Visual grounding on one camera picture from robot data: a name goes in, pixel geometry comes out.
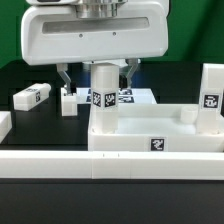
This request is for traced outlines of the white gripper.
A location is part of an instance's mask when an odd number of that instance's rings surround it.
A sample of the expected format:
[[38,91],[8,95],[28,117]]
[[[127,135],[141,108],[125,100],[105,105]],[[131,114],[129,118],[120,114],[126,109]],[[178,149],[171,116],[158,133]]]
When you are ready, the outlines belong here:
[[68,94],[64,63],[126,59],[130,89],[137,58],[167,51],[168,14],[167,3],[32,3],[21,22],[22,58],[30,65],[57,64]]

